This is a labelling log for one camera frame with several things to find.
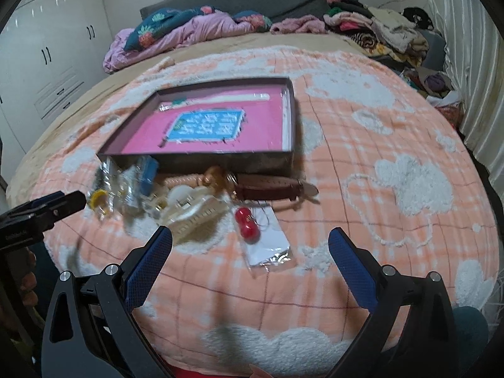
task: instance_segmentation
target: white curtain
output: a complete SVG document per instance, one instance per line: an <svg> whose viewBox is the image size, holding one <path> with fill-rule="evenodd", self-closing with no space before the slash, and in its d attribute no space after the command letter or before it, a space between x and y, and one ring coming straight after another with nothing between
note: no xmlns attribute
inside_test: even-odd
<svg viewBox="0 0 504 378"><path fill-rule="evenodd" d="M480 0L429 0L446 72L465 101L460 131L504 202L504 41Z"/></svg>

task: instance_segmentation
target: white card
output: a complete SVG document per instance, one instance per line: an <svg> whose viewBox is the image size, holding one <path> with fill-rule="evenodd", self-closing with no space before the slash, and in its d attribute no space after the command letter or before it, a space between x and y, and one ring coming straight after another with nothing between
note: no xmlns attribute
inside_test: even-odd
<svg viewBox="0 0 504 378"><path fill-rule="evenodd" d="M280 223L278 223L271 206L254 207L250 210L259 226L261 235L254 244L243 243L249 266L257 266L275 254L288 250L290 244L280 228Z"/></svg>

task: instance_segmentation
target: orange plaid blanket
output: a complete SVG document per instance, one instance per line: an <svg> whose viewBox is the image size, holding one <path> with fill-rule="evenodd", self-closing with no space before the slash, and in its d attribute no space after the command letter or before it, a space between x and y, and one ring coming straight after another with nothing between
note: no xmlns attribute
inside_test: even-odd
<svg viewBox="0 0 504 378"><path fill-rule="evenodd" d="M228 215L172 251L134 315L172 365L206 374L325 374L368 313L357 306L327 248L341 226L382 264L424 277L438 271L452 302L481 308L498 271L493 213L475 167L449 123L392 71L350 53L293 47L245 50L148 70L67 138L46 163L32 197L86 192L95 152L157 89L203 80L288 75L299 110L296 170L314 202L274 204L297 267L253 279ZM88 209L56 224L46 245L77 276L121 262L143 245L148 217L100 223ZM400 334L401 312L389 345Z"/></svg>

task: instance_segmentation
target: red ball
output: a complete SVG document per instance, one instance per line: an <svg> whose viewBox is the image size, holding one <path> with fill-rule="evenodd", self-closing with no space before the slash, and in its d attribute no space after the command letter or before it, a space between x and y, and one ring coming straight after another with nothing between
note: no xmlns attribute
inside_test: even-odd
<svg viewBox="0 0 504 378"><path fill-rule="evenodd" d="M234 214L234 218L236 220L236 223L242 224L245 222L250 221L250 218L252 217L252 212L248 208L239 208L236 213Z"/></svg>
<svg viewBox="0 0 504 378"><path fill-rule="evenodd" d="M255 240L259 237L259 227L256 222L249 220L241 224L240 234L245 240Z"/></svg>

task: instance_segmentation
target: blue card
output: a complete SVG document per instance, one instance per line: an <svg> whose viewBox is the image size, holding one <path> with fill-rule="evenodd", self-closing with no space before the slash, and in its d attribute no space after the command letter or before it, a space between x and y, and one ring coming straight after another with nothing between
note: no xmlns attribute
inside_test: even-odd
<svg viewBox="0 0 504 378"><path fill-rule="evenodd" d="M217 142L236 139L245 116L243 109L183 112L166 134L167 141Z"/></svg>

